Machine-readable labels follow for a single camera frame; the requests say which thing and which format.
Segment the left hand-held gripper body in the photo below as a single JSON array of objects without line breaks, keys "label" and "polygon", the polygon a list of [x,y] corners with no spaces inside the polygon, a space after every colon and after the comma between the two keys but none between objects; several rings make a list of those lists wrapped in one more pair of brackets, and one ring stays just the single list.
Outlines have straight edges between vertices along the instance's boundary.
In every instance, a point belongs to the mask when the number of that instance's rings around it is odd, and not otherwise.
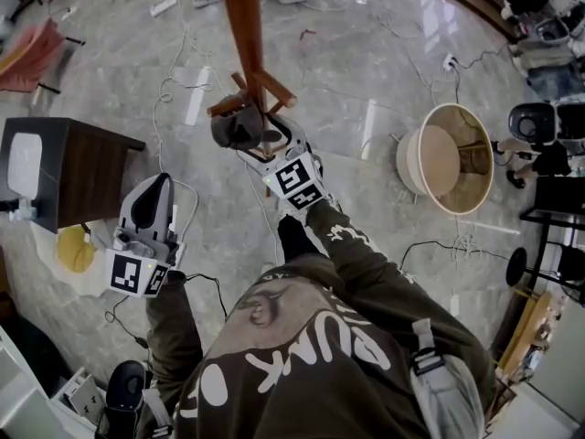
[{"label": "left hand-held gripper body", "polygon": [[186,245],[169,230],[166,241],[117,227],[106,250],[109,288],[132,297],[156,298],[168,273],[182,260]]}]

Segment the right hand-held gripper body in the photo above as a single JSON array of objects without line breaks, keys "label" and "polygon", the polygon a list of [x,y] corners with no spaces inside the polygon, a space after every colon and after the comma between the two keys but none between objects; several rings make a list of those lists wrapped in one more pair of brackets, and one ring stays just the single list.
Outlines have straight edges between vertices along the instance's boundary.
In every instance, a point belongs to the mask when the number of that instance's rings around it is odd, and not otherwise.
[{"label": "right hand-held gripper body", "polygon": [[262,182],[271,192],[298,211],[308,210],[326,198],[321,158],[309,150],[290,150]]}]

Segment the dark grey cap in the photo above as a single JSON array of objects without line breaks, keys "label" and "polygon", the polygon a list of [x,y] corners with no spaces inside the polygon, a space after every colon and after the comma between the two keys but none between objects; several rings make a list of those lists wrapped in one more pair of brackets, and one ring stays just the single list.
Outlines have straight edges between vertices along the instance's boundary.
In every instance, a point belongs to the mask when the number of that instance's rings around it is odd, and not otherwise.
[{"label": "dark grey cap", "polygon": [[229,95],[224,101],[237,101],[239,105],[211,117],[212,137],[220,147],[249,150],[262,142],[274,143],[282,139],[281,132],[264,129],[261,111],[245,91]]}]

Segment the brown wooden coat rack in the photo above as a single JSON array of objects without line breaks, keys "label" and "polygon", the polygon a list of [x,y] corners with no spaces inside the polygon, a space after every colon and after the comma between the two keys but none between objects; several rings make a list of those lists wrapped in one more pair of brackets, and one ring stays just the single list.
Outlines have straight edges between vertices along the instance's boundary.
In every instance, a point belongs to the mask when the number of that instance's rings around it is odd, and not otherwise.
[{"label": "brown wooden coat rack", "polygon": [[[234,72],[231,78],[239,91],[245,91],[261,111],[264,129],[267,130],[266,114],[277,113],[282,108],[292,108],[297,103],[297,98],[264,68],[260,0],[224,0],[224,3],[242,68],[242,72]],[[213,115],[228,112],[238,105],[237,101],[223,99],[208,108],[207,114],[211,119]],[[266,142],[249,150],[263,152],[266,156],[272,155]],[[276,155],[274,169],[285,156]]]}]

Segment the person's left forearm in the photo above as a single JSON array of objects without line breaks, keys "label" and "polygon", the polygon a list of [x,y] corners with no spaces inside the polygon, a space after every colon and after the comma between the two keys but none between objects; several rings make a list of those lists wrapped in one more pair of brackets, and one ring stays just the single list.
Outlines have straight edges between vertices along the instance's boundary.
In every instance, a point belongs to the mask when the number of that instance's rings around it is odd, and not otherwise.
[{"label": "person's left forearm", "polygon": [[159,384],[182,385],[203,358],[185,285],[184,273],[169,271],[158,296],[146,300],[147,343]]}]

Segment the person's right forearm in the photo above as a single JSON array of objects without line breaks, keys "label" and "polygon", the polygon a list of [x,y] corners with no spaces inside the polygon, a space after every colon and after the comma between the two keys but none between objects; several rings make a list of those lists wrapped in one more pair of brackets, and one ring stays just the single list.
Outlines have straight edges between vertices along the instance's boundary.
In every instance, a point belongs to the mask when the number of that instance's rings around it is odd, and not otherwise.
[{"label": "person's right forearm", "polygon": [[405,305],[423,294],[418,285],[405,277],[398,266],[329,201],[323,199],[310,208],[307,224],[335,265],[345,294],[381,305]]}]

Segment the egg-shaped white yellow beanbag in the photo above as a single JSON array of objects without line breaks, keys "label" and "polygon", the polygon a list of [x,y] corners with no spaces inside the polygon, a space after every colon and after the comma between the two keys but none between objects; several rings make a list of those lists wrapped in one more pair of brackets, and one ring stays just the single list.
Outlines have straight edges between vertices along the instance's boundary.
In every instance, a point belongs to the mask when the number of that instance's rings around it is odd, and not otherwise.
[{"label": "egg-shaped white yellow beanbag", "polygon": [[30,222],[39,259],[54,278],[70,286],[78,295],[99,297],[109,287],[106,282],[106,248],[112,245],[115,222],[98,219],[86,227],[74,225],[55,234]]}]

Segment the dark wooden side table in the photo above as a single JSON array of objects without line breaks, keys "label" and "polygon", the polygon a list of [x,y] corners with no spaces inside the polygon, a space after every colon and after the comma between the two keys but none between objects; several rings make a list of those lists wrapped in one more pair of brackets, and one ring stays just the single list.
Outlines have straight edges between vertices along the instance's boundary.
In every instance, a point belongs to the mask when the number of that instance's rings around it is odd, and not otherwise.
[{"label": "dark wooden side table", "polygon": [[5,121],[0,143],[0,210],[23,197],[8,184],[9,156],[18,134],[41,143],[34,222],[50,232],[119,216],[122,177],[129,151],[145,142],[71,118],[14,117]]}]

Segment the person's right leg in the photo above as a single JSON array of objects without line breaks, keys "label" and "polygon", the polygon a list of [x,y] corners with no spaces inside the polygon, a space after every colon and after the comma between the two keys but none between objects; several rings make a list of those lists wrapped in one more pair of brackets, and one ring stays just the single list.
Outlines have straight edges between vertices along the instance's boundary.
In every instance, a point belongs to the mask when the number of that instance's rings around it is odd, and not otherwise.
[{"label": "person's right leg", "polygon": [[290,262],[305,254],[320,254],[297,218],[285,215],[280,219],[277,231],[285,262]]}]

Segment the white crumpled cloth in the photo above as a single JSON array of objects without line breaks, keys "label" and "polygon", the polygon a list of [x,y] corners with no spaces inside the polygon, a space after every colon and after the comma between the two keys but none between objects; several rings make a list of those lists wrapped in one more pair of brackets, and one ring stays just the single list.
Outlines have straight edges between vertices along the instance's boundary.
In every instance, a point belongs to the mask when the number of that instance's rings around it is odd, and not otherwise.
[{"label": "white crumpled cloth", "polygon": [[30,198],[20,197],[10,203],[9,219],[11,221],[35,220],[36,218],[37,208],[33,206]]}]

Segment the white tray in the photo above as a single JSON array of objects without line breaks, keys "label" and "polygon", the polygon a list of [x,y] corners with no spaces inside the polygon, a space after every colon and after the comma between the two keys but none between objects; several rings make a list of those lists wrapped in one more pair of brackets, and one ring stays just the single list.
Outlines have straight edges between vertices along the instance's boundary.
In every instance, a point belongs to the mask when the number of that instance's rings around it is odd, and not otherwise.
[{"label": "white tray", "polygon": [[30,199],[37,196],[41,157],[38,134],[15,134],[8,157],[7,185],[17,195]]}]

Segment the dark round container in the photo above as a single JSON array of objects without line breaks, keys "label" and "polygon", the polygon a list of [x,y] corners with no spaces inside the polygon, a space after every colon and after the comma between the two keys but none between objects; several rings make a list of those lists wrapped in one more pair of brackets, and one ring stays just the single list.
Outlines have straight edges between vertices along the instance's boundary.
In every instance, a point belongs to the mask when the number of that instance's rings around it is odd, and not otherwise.
[{"label": "dark round container", "polygon": [[143,363],[126,360],[113,371],[106,391],[106,439],[134,439],[143,408],[143,390],[152,373]]}]

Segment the white cardboard box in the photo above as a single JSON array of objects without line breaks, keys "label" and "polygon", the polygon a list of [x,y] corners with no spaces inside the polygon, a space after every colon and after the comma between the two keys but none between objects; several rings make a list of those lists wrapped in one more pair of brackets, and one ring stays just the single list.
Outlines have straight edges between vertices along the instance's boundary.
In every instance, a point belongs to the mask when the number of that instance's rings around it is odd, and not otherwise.
[{"label": "white cardboard box", "polygon": [[105,408],[105,391],[97,386],[85,368],[80,368],[50,401],[72,419],[95,428]]}]

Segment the round cream basket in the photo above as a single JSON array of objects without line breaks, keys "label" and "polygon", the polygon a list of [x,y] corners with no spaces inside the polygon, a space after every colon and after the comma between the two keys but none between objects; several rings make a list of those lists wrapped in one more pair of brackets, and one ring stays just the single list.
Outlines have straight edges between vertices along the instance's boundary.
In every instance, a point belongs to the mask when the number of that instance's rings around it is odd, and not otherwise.
[{"label": "round cream basket", "polygon": [[487,199],[495,163],[484,125],[469,109],[450,102],[435,106],[399,140],[396,167],[410,192],[463,216]]}]

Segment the pink chair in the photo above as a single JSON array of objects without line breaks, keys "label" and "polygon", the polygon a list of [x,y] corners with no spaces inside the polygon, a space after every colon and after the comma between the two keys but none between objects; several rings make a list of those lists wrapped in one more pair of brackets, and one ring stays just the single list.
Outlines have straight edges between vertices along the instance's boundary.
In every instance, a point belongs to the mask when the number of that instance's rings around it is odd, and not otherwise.
[{"label": "pink chair", "polygon": [[67,43],[83,47],[85,40],[67,37],[58,24],[48,17],[42,24],[28,27],[16,45],[0,59],[0,91],[34,93],[38,87],[60,94],[42,84],[48,70],[63,54]]}]

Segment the white power strip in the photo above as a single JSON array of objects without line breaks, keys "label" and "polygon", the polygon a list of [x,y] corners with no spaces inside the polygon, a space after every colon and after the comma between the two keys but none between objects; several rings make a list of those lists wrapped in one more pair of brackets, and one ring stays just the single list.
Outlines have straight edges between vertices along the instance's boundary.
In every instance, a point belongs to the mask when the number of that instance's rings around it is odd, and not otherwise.
[{"label": "white power strip", "polygon": [[178,0],[163,0],[150,7],[150,15],[152,16],[152,18],[157,18],[166,11],[168,11],[169,9],[178,5],[178,3],[179,3]]}]

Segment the person's brown printed shirt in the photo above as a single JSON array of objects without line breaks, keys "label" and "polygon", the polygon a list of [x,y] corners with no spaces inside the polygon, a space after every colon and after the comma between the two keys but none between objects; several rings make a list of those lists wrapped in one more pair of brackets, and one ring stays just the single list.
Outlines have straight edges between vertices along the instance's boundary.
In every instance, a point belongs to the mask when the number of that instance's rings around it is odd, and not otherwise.
[{"label": "person's brown printed shirt", "polygon": [[480,439],[494,364],[421,291],[356,300],[323,259],[265,273],[186,382],[154,378],[170,439]]}]

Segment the grey double bin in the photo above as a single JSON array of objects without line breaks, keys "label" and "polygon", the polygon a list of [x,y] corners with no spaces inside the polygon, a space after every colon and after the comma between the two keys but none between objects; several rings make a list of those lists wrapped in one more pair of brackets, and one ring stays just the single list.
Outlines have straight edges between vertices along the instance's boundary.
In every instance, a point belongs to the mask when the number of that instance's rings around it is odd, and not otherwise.
[{"label": "grey double bin", "polygon": [[537,40],[544,45],[560,46],[569,42],[570,32],[558,17],[551,17],[535,25]]},{"label": "grey double bin", "polygon": [[510,133],[531,145],[585,141],[585,102],[518,104],[508,116]]}]

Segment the black round-base stool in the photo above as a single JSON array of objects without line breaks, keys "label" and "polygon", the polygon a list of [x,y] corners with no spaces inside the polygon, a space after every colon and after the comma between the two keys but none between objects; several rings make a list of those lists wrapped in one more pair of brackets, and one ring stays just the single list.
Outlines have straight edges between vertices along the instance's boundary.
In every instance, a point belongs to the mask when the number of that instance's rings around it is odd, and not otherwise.
[{"label": "black round-base stool", "polygon": [[[543,233],[541,245],[538,250],[537,260],[533,268],[527,266],[527,250],[523,247],[515,249],[508,260],[505,272],[505,280],[508,286],[516,286],[525,273],[535,278],[542,278],[548,282],[559,285],[566,296],[581,305],[585,304],[585,248],[575,247],[572,244],[550,241],[548,229]],[[557,269],[541,270],[548,246],[559,251]]]}]

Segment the black desk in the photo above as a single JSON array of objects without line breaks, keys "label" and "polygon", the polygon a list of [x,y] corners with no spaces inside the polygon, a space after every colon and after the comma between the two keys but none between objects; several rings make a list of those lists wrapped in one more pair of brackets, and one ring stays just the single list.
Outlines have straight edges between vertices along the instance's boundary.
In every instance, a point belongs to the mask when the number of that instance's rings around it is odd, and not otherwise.
[{"label": "black desk", "polygon": [[523,221],[585,231],[585,177],[539,177]]}]

